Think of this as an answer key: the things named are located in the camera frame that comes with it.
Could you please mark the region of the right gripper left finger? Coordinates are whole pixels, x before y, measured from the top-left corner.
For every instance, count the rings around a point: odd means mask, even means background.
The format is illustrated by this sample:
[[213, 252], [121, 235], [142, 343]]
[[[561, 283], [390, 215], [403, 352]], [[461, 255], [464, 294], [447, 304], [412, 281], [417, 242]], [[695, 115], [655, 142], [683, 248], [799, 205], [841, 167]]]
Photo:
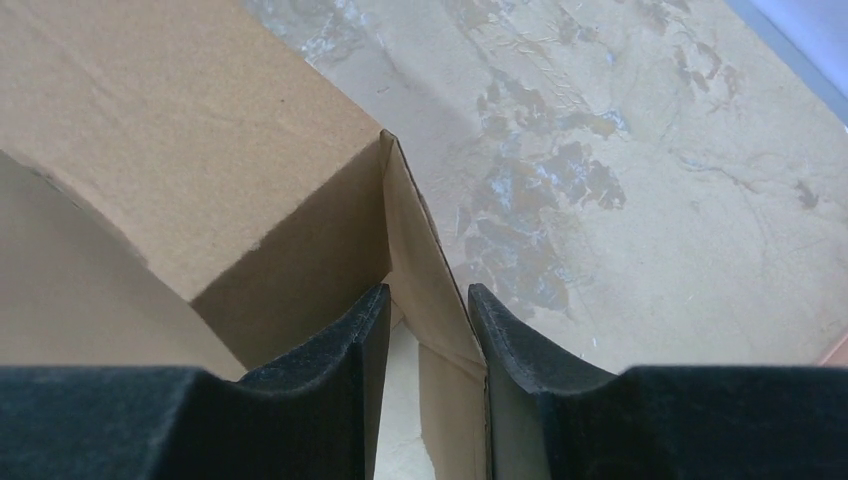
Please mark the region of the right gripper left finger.
[[5, 367], [1, 475], [370, 479], [390, 313], [389, 287], [376, 285], [236, 381], [195, 367]]

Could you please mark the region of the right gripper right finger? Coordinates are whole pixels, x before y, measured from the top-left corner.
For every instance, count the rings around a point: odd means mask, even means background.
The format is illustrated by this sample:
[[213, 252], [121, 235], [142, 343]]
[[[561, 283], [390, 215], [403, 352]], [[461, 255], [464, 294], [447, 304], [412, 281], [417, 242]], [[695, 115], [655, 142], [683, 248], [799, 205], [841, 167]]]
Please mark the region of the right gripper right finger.
[[636, 366], [607, 372], [468, 290], [488, 366], [497, 479], [843, 479], [847, 372]]

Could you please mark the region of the brown cardboard box sheet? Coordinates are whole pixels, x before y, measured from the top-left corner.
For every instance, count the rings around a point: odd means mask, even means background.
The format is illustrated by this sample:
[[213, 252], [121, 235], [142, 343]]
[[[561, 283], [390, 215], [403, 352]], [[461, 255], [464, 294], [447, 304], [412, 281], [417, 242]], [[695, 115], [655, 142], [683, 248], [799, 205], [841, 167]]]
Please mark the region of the brown cardboard box sheet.
[[439, 479], [491, 475], [486, 365], [395, 135], [237, 1], [5, 1], [1, 147], [197, 313], [228, 377], [387, 281]]

